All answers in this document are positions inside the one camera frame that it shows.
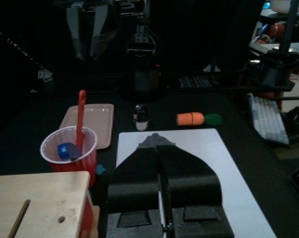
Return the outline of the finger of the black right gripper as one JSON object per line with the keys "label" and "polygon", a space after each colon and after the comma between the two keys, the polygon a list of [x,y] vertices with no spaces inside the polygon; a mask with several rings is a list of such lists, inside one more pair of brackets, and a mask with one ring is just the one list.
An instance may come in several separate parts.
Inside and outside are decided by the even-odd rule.
{"label": "finger of the black right gripper", "polygon": [[74,3],[70,8],[66,9],[67,15],[67,24],[72,36],[72,43],[76,51],[76,57],[80,60],[84,60],[84,44],[80,40],[80,10],[83,7],[83,3]]}
{"label": "finger of the black right gripper", "polygon": [[106,22],[110,16],[110,4],[96,7],[94,33],[91,41],[91,57],[98,60],[107,49],[111,34],[104,32]]}

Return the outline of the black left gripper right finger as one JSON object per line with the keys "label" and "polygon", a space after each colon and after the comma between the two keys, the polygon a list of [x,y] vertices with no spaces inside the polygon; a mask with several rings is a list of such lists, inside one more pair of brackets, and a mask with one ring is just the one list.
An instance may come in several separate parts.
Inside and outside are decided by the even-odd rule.
{"label": "black left gripper right finger", "polygon": [[155,150],[167,238],[235,238],[214,169],[159,134]]}

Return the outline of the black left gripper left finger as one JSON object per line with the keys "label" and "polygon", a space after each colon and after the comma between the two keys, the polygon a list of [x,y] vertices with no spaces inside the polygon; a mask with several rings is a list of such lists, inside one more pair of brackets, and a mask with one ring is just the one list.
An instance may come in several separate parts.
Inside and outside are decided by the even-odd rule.
{"label": "black left gripper left finger", "polygon": [[154,136],[138,143],[115,169],[108,188],[107,238],[164,238]]}

